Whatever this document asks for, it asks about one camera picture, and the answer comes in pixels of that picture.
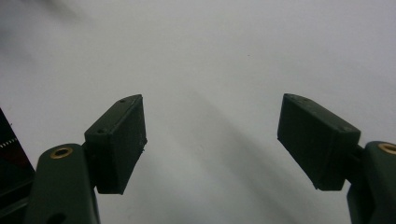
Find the dark plastic part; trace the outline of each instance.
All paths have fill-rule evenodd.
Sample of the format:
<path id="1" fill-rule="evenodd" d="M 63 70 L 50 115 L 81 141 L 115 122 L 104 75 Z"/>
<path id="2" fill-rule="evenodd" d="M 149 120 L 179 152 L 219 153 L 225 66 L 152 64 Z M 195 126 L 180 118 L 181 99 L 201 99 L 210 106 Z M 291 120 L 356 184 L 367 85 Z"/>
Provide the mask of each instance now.
<path id="1" fill-rule="evenodd" d="M 85 132 L 85 140 L 98 192 L 122 194 L 147 143 L 142 96 L 116 102 Z"/>
<path id="2" fill-rule="evenodd" d="M 374 199 L 368 185 L 352 185 L 346 196 L 352 224 L 367 224 L 374 212 Z"/>
<path id="3" fill-rule="evenodd" d="M 0 223 L 22 223 L 35 170 L 0 109 Z"/>
<path id="4" fill-rule="evenodd" d="M 302 96 L 283 96 L 278 140 L 303 168 L 315 188 L 340 190 L 347 158 L 356 153 L 361 132 Z"/>
<path id="5" fill-rule="evenodd" d="M 367 144 L 362 156 L 364 173 L 375 202 L 369 224 L 396 223 L 396 155 L 379 148 L 383 143 Z"/>
<path id="6" fill-rule="evenodd" d="M 59 148 L 72 148 L 72 152 L 63 158 L 53 159 L 52 153 Z M 24 223 L 99 223 L 88 165 L 81 146 L 62 145 L 40 156 Z"/>
<path id="7" fill-rule="evenodd" d="M 366 177 L 363 172 L 363 164 L 361 163 L 361 155 L 363 154 L 363 148 L 357 146 L 353 154 L 348 154 L 346 159 L 346 179 L 350 184 L 355 186 L 357 189 L 363 189 L 367 186 Z"/>

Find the brass screw insert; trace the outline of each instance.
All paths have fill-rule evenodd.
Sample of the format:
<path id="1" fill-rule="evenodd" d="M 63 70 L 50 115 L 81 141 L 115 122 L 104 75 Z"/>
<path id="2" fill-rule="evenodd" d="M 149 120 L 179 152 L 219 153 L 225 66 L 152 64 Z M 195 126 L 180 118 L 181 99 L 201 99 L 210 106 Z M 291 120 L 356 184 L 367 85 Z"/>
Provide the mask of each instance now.
<path id="1" fill-rule="evenodd" d="M 61 159 L 67 157 L 68 155 L 72 154 L 73 148 L 71 147 L 60 147 L 56 148 L 51 154 L 50 157 L 52 159 Z"/>
<path id="2" fill-rule="evenodd" d="M 396 146 L 393 144 L 381 143 L 378 147 L 390 154 L 396 155 Z"/>

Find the screw hole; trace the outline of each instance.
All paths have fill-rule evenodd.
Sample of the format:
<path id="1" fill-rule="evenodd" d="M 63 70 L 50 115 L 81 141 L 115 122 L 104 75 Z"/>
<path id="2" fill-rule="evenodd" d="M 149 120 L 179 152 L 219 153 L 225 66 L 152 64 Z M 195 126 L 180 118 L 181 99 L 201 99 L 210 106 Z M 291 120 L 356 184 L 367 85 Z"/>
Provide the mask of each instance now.
<path id="1" fill-rule="evenodd" d="M 308 99 L 305 99 L 305 98 L 303 98 L 303 99 L 297 99 L 297 102 L 298 102 L 298 103 L 300 103 L 300 104 L 306 104 L 306 103 L 308 103 L 308 102 L 309 102 L 309 100 L 308 100 Z"/>
<path id="2" fill-rule="evenodd" d="M 53 159 L 61 159 L 70 155 L 72 152 L 73 152 L 73 148 L 71 147 L 60 147 L 57 148 L 55 151 L 53 151 L 50 154 L 50 157 Z"/>
<path id="3" fill-rule="evenodd" d="M 47 220 L 47 224 L 61 224 L 66 220 L 66 216 L 62 213 L 55 214 Z"/>
<path id="4" fill-rule="evenodd" d="M 98 130 L 98 133 L 105 133 L 107 130 L 106 129 L 101 129 L 101 130 Z"/>
<path id="5" fill-rule="evenodd" d="M 382 144 L 379 144 L 378 147 L 390 154 L 396 155 L 396 146 L 393 144 L 382 143 Z"/>
<path id="6" fill-rule="evenodd" d="M 350 132 L 350 131 L 352 131 L 352 129 L 350 129 L 349 127 L 347 127 L 347 126 L 340 126 L 340 127 L 338 127 L 339 129 L 340 129 L 340 131 L 342 131 L 342 132 Z"/>
<path id="7" fill-rule="evenodd" d="M 69 152 L 69 150 L 67 148 L 61 148 L 61 149 L 55 151 L 55 156 L 62 156 L 68 152 Z"/>

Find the white table surface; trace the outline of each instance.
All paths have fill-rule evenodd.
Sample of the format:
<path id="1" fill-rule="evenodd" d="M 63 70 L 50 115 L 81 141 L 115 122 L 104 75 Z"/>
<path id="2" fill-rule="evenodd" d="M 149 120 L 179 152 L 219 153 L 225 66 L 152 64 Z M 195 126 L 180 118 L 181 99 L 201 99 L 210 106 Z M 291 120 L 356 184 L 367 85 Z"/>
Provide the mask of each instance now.
<path id="1" fill-rule="evenodd" d="M 276 140 L 282 95 L 395 141 L 394 1 L 1 1 L 0 106 L 34 167 L 144 97 L 148 144 L 102 223 L 350 223 Z"/>

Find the white surface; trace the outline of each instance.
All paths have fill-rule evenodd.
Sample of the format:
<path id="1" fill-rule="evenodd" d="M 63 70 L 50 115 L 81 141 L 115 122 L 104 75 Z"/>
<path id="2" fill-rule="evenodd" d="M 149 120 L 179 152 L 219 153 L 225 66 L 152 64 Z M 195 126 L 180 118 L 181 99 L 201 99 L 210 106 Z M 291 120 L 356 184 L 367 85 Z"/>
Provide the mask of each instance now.
<path id="1" fill-rule="evenodd" d="M 2 1 L 0 106 L 36 166 L 142 93 L 145 153 L 102 223 L 350 223 L 276 140 L 284 92 L 394 142 L 394 1 Z"/>

